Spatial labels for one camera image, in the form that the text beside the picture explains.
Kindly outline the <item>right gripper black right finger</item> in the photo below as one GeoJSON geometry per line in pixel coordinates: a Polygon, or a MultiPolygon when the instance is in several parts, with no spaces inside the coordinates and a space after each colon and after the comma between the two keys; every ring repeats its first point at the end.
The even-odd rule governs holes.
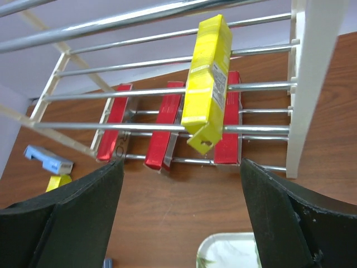
{"type": "Polygon", "coordinates": [[[356,267],[356,206],[244,159],[240,176],[262,267],[356,267]]]}

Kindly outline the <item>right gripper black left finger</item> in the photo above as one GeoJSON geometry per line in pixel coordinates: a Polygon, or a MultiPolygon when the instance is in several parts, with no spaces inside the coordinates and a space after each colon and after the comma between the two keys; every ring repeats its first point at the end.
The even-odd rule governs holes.
{"type": "Polygon", "coordinates": [[[1,267],[102,267],[123,177],[112,161],[1,209],[1,267]]]}

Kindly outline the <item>yellow toothpaste box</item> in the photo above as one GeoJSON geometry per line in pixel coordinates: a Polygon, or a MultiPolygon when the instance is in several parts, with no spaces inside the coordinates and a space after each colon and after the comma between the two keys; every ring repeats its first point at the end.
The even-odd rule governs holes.
{"type": "Polygon", "coordinates": [[[186,81],[181,125],[202,155],[222,138],[232,32],[223,15],[199,23],[186,81]]]}
{"type": "Polygon", "coordinates": [[[46,188],[46,192],[57,189],[58,187],[66,185],[70,182],[72,182],[72,179],[71,176],[68,174],[53,175],[50,177],[49,183],[46,188]]]}

